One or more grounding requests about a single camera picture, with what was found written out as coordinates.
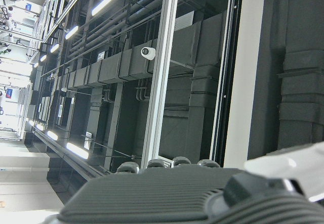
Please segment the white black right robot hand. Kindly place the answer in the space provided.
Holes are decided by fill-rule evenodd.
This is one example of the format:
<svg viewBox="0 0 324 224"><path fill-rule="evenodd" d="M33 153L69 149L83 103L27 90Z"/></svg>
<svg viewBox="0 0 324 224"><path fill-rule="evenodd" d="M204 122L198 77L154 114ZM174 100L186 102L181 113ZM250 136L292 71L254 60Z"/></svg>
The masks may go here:
<svg viewBox="0 0 324 224"><path fill-rule="evenodd" d="M169 168L124 163L45 223L323 223L323 143L277 150L243 169L184 157Z"/></svg>

